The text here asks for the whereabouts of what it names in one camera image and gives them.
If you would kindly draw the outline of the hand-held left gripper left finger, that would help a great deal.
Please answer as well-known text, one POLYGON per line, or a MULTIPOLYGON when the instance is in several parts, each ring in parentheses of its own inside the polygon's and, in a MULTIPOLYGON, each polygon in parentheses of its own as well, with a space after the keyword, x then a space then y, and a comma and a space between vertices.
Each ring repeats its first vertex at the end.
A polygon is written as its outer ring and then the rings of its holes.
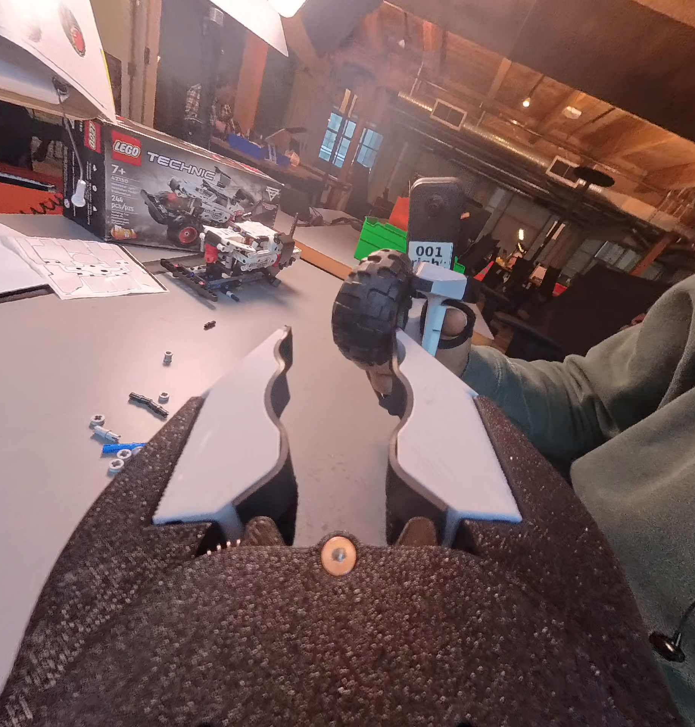
POLYGON ((225 540, 270 518, 295 538, 298 485, 280 418, 290 400, 290 326, 279 327, 205 393, 153 524, 211 523, 225 540))

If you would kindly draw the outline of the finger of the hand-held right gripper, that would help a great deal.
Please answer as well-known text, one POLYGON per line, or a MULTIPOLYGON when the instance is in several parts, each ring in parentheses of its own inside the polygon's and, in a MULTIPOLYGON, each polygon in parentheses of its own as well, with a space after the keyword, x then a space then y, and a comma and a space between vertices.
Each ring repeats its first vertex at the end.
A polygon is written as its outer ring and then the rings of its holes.
POLYGON ((420 344, 464 344, 469 341, 469 307, 462 299, 467 278, 448 268, 429 262, 415 265, 409 292, 407 335, 420 344), (442 338, 446 311, 456 310, 465 317, 463 329, 446 339, 442 338))

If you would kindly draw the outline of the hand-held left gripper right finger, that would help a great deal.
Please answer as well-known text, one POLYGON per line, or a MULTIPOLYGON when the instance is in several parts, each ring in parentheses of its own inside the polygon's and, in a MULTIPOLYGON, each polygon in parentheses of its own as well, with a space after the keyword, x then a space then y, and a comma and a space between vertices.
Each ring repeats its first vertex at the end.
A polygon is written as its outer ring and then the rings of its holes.
POLYGON ((416 517, 433 523, 439 544, 453 544, 464 521, 522 522, 473 389, 405 332, 393 367, 388 543, 416 517))

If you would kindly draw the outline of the black lego wheel red hub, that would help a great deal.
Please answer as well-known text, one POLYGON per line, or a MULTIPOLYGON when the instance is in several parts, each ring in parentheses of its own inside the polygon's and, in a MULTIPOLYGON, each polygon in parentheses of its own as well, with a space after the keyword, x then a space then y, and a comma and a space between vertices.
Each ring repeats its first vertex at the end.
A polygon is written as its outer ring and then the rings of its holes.
POLYGON ((346 359, 362 368, 390 361, 412 306, 412 281, 408 255, 389 249, 361 259, 348 274, 332 308, 333 340, 346 359))

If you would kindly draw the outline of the white lego truck model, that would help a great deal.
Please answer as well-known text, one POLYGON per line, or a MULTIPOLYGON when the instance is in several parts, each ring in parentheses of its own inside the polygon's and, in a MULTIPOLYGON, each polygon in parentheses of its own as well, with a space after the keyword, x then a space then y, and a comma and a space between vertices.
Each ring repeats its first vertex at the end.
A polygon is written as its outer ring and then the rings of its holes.
POLYGON ((238 301, 236 291, 244 284, 265 279, 279 286, 280 273, 301 258, 295 229, 294 223, 283 233, 252 221, 207 226, 198 236, 194 262, 181 257, 161 259, 159 265, 202 299, 214 303, 222 295, 238 301))

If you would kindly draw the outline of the white printed sticker sheet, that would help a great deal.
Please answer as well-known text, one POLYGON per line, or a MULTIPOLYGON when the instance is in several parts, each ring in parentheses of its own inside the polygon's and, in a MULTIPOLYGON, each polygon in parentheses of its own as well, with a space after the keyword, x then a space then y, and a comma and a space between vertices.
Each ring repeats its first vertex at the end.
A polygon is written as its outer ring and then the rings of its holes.
POLYGON ((61 300, 167 293, 121 246, 99 241, 0 236, 61 300))

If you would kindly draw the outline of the person's right forearm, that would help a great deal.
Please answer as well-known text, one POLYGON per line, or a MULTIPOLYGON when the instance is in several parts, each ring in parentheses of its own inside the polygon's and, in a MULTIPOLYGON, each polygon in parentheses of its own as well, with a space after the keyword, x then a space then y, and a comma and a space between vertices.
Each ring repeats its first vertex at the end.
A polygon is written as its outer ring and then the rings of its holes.
POLYGON ((463 380, 552 458, 695 465, 695 274, 584 356, 526 362, 477 347, 463 380))

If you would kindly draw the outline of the lego set box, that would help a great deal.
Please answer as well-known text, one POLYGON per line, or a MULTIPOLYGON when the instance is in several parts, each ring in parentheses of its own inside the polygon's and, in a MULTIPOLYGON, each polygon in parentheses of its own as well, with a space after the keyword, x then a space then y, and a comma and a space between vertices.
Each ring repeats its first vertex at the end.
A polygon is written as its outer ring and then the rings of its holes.
POLYGON ((62 215, 101 241, 195 251, 207 226, 276 229, 283 185, 253 167, 140 124, 84 122, 90 199, 62 215))

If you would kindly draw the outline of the lego instruction booklet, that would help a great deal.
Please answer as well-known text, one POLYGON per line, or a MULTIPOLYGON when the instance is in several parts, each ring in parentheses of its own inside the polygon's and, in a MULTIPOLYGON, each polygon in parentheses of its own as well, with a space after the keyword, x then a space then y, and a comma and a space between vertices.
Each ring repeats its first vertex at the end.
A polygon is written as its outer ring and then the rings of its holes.
POLYGON ((74 120, 116 120, 89 1, 0 1, 0 100, 74 120))

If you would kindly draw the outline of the green plastic bin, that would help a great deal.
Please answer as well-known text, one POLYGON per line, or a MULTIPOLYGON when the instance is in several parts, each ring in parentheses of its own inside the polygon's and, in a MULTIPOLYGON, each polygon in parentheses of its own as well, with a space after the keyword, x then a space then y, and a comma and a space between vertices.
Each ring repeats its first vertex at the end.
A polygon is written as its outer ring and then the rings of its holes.
POLYGON ((361 260, 380 250, 393 250, 408 255, 412 263, 429 262, 438 267, 464 274, 465 267, 453 253, 454 244, 445 241, 407 241, 407 232, 377 218, 367 217, 358 238, 353 257, 361 260))

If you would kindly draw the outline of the blue-lit window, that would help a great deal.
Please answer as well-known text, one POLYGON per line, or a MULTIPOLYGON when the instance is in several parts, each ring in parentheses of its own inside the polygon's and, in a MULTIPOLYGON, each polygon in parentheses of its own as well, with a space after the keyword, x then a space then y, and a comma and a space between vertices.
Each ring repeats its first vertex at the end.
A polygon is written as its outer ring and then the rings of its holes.
MULTIPOLYGON (((327 121, 324 137, 318 151, 318 161, 337 169, 343 168, 356 128, 357 121, 355 119, 346 119, 343 114, 333 111, 327 121)), ((371 126, 366 126, 361 132, 353 160, 368 169, 372 169, 382 141, 382 134, 371 126)))

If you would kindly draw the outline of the black office chair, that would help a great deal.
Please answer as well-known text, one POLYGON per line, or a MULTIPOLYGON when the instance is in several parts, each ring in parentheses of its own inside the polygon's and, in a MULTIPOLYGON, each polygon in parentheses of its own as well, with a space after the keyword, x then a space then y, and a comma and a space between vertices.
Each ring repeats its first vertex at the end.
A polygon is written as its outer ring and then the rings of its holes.
POLYGON ((505 354, 526 361, 584 356, 646 313, 669 287, 596 265, 575 277, 561 295, 542 304, 527 321, 496 314, 501 324, 513 330, 505 354))

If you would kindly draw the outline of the white plastic stand base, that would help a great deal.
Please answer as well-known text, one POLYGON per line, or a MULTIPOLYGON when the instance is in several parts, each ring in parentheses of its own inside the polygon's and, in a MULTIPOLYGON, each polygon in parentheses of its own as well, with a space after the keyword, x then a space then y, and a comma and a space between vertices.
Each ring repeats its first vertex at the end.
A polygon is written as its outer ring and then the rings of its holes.
POLYGON ((43 277, 15 250, 2 242, 3 238, 19 235, 19 232, 0 223, 0 295, 23 292, 45 285, 43 277))

